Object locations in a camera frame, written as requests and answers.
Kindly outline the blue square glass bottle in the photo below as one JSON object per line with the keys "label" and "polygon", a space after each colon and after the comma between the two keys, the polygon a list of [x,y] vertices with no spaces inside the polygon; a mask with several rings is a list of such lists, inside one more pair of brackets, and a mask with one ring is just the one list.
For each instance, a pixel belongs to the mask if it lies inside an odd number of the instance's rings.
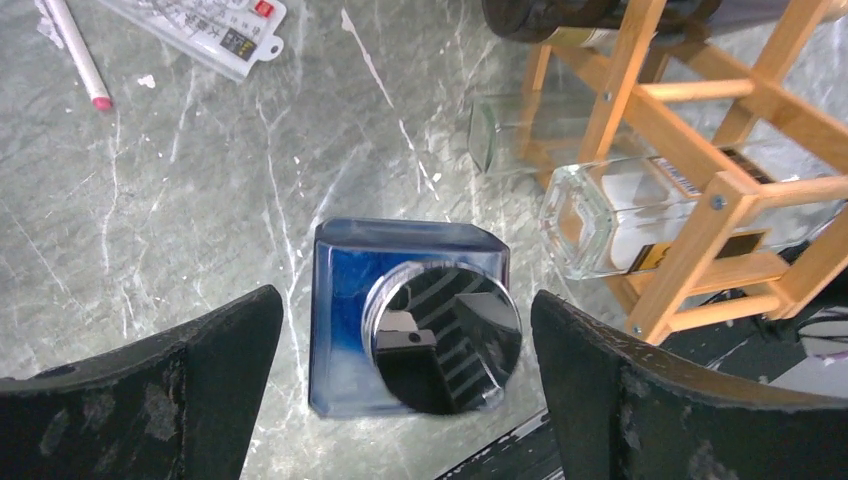
{"label": "blue square glass bottle", "polygon": [[509,247],[471,224],[315,230],[308,401],[323,418],[498,408],[523,341]]}

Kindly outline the square clear black-capped bottle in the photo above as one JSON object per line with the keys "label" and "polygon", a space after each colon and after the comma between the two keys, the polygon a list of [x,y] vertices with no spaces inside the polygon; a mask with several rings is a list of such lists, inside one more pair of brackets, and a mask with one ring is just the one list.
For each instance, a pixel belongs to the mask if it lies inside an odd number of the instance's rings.
{"label": "square clear black-capped bottle", "polygon": [[[783,142],[755,140],[719,147],[760,184],[834,176],[802,154],[778,158]],[[553,172],[540,214],[546,249],[558,274],[585,280],[654,270],[697,205],[701,191],[657,154],[563,166]],[[845,200],[765,210],[734,230],[717,258],[781,251],[815,238]]]}

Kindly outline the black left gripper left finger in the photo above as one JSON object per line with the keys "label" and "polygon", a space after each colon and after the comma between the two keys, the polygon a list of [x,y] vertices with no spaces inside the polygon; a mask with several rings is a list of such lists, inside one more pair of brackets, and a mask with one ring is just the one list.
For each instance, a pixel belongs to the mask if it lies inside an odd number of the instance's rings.
{"label": "black left gripper left finger", "polygon": [[262,286],[199,318],[1,381],[5,479],[236,479],[284,319]]}

